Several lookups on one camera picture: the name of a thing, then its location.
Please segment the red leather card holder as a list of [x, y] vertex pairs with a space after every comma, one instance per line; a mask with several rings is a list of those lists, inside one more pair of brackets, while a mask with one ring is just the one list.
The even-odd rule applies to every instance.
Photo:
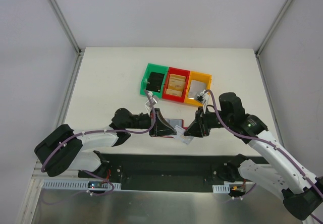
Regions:
[[149, 133], [151, 137], [164, 137], [179, 139], [180, 134], [177, 129], [182, 128], [182, 133], [187, 127], [184, 126], [183, 119], [165, 119], [165, 122], [157, 122], [157, 126]]

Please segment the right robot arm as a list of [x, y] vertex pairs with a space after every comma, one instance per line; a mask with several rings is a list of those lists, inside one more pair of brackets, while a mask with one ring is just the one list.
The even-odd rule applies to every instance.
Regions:
[[184, 135], [203, 138], [210, 134], [211, 129], [225, 128], [257, 151], [275, 170], [272, 173], [238, 154], [216, 170], [218, 178], [231, 183], [241, 178], [250, 180], [276, 195], [298, 220], [314, 217], [314, 211], [322, 204], [322, 178], [300, 164], [260, 118], [247, 114], [235, 93], [221, 94], [220, 109], [213, 103], [213, 112], [208, 110], [210, 98], [214, 98], [211, 90], [195, 95], [194, 100], [202, 105]]

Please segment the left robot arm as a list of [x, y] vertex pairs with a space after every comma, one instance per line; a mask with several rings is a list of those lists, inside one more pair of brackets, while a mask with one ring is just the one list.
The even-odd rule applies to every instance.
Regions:
[[106, 165], [99, 148], [116, 147], [133, 134], [151, 137], [175, 136], [177, 131], [162, 116], [159, 108], [149, 113], [132, 114], [126, 108], [118, 109], [109, 126], [79, 133], [68, 125], [57, 127], [34, 149], [42, 164], [41, 172], [56, 177], [68, 169], [89, 171], [95, 178], [106, 174]]

